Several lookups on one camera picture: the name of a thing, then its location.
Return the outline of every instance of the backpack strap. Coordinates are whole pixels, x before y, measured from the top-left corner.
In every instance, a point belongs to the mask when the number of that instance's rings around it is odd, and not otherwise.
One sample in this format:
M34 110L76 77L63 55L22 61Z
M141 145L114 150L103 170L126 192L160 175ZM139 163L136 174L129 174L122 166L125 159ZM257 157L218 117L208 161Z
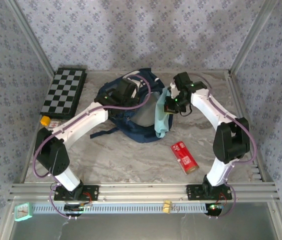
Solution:
M94 139L96 137L99 137L99 136L102 136L102 135L105 135L105 134L112 134L116 131L119 131L119 128L117 126L108 130L108 131L104 131L104 130L98 131L98 132L95 132L93 134L90 134L90 139Z

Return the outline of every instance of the black cable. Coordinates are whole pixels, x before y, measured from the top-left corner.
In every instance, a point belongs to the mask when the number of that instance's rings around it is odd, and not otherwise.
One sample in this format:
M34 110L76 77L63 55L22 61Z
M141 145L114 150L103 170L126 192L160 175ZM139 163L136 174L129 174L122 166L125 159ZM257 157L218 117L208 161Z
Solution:
M189 115L192 113L191 103L190 103L190 105L189 105L189 108L190 108L190 112L189 112L188 114L182 115L181 111L179 111L180 115L181 115L182 117L187 117L187 116L189 116Z

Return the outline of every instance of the blue backpack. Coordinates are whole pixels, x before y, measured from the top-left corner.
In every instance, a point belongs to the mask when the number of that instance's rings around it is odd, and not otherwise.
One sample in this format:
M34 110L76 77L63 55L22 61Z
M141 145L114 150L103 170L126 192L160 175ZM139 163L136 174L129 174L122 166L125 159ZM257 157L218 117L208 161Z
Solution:
M114 81L107 82L99 89L98 95L110 92L112 89L115 89L117 85L119 84L119 82L122 80L122 78L123 77L126 78L129 75L140 75L143 78L145 78L150 84L151 96L152 95L160 96L162 94L162 89L165 88L165 85L162 83L162 81L151 72L151 68L142 68L139 71L130 72L124 76L117 78ZM139 81L139 82L141 80L137 76L130 77L130 79L134 81ZM137 96L136 96L140 99L139 103L142 103L144 101L147 94L148 94L147 85L145 83L143 84L141 83L139 90L137 92ZM108 131L99 131L99 132L93 133L90 135L90 138L92 139L92 138L95 138L95 137L98 137L104 134L111 134L111 133L114 133L120 130L125 135L127 135L129 138L133 139L134 141L138 143L151 143L151 142L159 140L160 138L158 138L156 135L154 123L149 126L142 126L142 125L135 123L136 121L134 122L131 120L131 118L133 118L138 113L138 111L140 111L140 109L142 109L143 107L137 108L134 110L122 111L118 113L117 115L109 117L109 120L113 122L116 125L116 127ZM173 115L169 114L169 118L168 118L169 129L172 126L172 121L173 121Z

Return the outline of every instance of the red package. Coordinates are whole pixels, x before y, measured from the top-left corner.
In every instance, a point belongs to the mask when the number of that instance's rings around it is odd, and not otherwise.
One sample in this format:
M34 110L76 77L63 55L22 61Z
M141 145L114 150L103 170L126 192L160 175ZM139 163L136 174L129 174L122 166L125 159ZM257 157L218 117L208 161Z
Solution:
M176 157L176 160L180 163L185 174L194 172L199 168L199 165L189 152L183 141L179 141L171 146L171 150Z

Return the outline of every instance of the yellow clip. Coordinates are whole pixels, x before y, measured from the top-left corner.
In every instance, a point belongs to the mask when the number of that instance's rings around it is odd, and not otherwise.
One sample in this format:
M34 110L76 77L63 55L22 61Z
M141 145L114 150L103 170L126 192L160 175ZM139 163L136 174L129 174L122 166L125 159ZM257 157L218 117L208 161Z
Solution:
M43 116L40 122L43 126L47 127L49 126L51 119L48 116Z
M172 202L170 200L165 200L163 204L163 212L169 214L171 212Z

